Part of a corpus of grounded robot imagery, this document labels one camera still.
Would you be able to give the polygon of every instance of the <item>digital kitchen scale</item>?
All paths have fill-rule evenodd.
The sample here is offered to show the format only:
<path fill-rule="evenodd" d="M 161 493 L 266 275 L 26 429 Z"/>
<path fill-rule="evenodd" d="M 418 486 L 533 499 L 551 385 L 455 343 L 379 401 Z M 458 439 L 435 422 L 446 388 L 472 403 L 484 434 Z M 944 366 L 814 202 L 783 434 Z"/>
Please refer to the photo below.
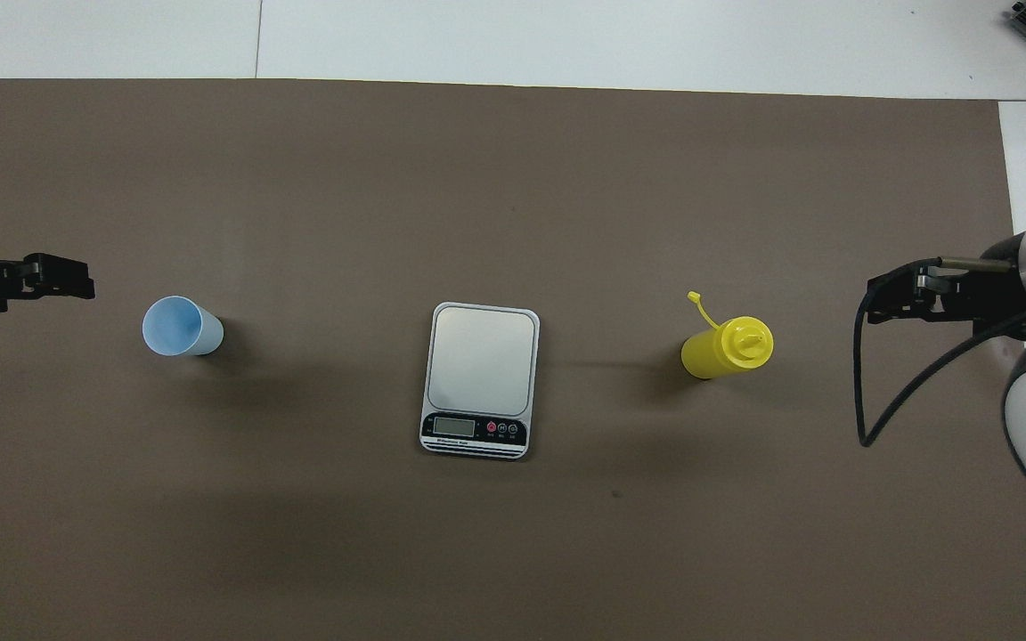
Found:
<path fill-rule="evenodd" d="M 443 454 L 520 458 L 529 449 L 541 320 L 528 309 L 435 308 L 419 442 Z"/>

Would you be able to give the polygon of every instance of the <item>yellow condiment bottle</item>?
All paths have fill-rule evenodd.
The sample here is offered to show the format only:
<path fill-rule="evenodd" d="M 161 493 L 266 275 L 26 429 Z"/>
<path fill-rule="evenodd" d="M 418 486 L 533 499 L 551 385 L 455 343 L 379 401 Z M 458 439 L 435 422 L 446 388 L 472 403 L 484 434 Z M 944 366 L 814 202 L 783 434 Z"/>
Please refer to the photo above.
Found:
<path fill-rule="evenodd" d="M 697 292 L 687 292 L 704 320 L 712 326 L 689 337 L 679 350 L 684 368 L 697 378 L 717 378 L 726 374 L 750 372 L 761 368 L 774 354 L 774 334 L 758 318 L 739 316 L 717 325 L 704 312 Z"/>

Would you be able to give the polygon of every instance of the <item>light blue plastic cup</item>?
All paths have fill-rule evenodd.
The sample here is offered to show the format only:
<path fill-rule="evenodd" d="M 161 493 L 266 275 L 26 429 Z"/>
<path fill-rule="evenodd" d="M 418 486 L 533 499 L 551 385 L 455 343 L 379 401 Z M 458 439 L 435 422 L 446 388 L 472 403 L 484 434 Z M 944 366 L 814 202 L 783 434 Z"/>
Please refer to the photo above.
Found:
<path fill-rule="evenodd" d="M 160 356 L 202 356 L 220 347 L 220 318 L 185 296 L 156 301 L 142 321 L 145 344 Z"/>

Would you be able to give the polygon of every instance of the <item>white floor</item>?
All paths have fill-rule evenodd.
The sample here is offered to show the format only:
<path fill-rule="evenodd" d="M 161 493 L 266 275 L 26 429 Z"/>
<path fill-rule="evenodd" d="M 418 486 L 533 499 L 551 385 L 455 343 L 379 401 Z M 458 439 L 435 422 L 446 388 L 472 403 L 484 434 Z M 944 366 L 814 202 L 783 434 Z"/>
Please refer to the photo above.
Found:
<path fill-rule="evenodd" d="M 1007 25 L 1010 5 L 0 0 L 0 78 L 357 78 L 994 98 L 1022 231 L 1026 40 Z"/>

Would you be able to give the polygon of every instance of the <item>brown mat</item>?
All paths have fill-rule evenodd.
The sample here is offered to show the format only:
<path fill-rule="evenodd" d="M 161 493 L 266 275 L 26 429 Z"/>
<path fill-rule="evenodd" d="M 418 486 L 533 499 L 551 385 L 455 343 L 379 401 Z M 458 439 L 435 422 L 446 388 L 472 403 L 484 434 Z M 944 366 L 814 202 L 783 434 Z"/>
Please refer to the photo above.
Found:
<path fill-rule="evenodd" d="M 1009 349 L 872 450 L 850 383 L 868 277 L 1009 235 L 994 103 L 0 81 L 0 258 L 97 281 L 0 315 L 0 638 L 1026 638 Z M 689 377 L 688 288 L 774 360 Z M 521 462 L 417 445 L 441 301 L 541 315 Z"/>

